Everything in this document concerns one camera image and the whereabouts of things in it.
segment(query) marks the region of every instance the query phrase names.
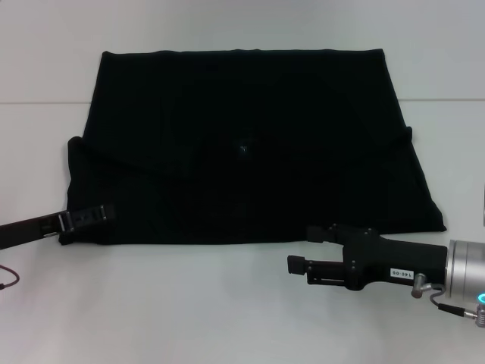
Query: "white table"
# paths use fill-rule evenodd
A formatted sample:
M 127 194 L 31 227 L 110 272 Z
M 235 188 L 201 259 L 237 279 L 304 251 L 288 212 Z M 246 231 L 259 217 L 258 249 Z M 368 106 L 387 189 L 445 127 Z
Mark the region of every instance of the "white table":
M 1 0 L 0 224 L 65 206 L 66 143 L 82 135 L 104 50 L 384 48 L 449 229 L 397 238 L 485 242 L 484 9 L 480 0 Z M 340 248 L 52 238 L 1 251 L 21 281 L 0 292 L 0 361 L 483 362 L 485 331 L 427 295 L 308 286 L 288 275 L 288 255 L 338 260 Z
M 402 110 L 449 231 L 399 239 L 485 241 L 485 105 L 404 102 Z M 0 106 L 0 165 L 7 171 L 0 201 L 8 206 L 0 211 L 1 223 L 64 203 L 63 146 L 82 130 L 86 112 L 85 105 Z M 2 361 L 384 364 L 481 358 L 485 331 L 438 311 L 427 298 L 414 300 L 410 287 L 371 284 L 353 293 L 308 286 L 304 277 L 288 275 L 288 255 L 341 258 L 338 246 L 303 242 L 60 246 L 51 238 L 4 250 L 0 264 L 22 279 L 0 293 Z

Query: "cable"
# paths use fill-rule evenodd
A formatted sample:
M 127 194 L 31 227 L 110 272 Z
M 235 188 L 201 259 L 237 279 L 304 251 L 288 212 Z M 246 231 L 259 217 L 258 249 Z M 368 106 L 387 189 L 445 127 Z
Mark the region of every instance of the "cable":
M 0 283 L 0 290 L 4 290 L 5 288 L 12 287 L 15 284 L 17 284 L 18 281 L 20 280 L 20 275 L 18 275 L 18 273 L 16 271 L 14 271 L 13 269 L 7 268 L 7 267 L 5 267 L 3 265 L 0 265 L 0 269 L 3 269 L 4 271 L 8 271 L 8 272 L 12 273 L 15 276 L 15 281 L 13 281 L 11 283 L 8 283 L 8 284 Z
M 430 296 L 430 301 L 432 302 L 432 304 L 434 304 L 436 307 L 438 307 L 438 310 L 444 311 L 444 312 L 447 312 L 447 313 L 451 313 L 452 315 L 465 317 L 465 308 L 446 305 L 444 303 L 438 303 L 435 300 L 436 297 L 439 297 L 439 296 L 442 296 L 443 294 L 445 294 L 445 292 L 446 292 L 445 286 L 443 286 L 442 284 L 431 284 L 431 288 L 433 288 L 434 290 L 440 290 L 440 292 L 433 293 Z
M 434 304 L 436 307 L 439 308 L 440 307 L 440 304 L 437 301 L 435 301 L 434 299 L 436 297 L 439 297 L 439 296 L 442 296 L 443 294 L 445 294 L 446 288 L 442 284 L 431 284 L 431 288 L 433 288 L 434 290 L 440 290 L 440 292 L 433 293 L 430 296 L 431 303 Z

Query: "silver cylinder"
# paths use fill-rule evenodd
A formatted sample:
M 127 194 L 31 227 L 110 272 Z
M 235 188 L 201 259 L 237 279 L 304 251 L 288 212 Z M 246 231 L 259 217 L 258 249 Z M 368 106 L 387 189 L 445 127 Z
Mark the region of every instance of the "silver cylinder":
M 485 293 L 485 244 L 451 240 L 446 263 L 448 297 L 476 303 Z

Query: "red wire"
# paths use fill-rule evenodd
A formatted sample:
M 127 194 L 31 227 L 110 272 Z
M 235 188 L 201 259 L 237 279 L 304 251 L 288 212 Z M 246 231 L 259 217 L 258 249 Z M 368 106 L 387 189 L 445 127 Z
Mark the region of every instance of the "red wire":
M 15 276 L 15 281 L 9 283 L 9 284 L 0 284 L 0 290 L 3 290 L 5 288 L 9 288 L 9 287 L 12 287 L 13 285 L 17 284 L 18 281 L 20 280 L 20 275 L 17 274 L 16 271 L 14 271 L 13 269 L 10 269 L 10 268 L 7 268 L 3 265 L 0 265 L 0 269 L 3 269 L 4 271 L 8 271 L 10 273 L 12 273 L 14 276 Z

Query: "black fabric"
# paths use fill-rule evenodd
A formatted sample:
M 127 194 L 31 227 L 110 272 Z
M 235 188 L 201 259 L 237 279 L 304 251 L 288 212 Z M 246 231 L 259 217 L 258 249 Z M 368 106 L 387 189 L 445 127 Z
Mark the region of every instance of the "black fabric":
M 105 52 L 69 166 L 69 209 L 117 211 L 115 227 L 75 241 L 445 230 L 382 50 Z

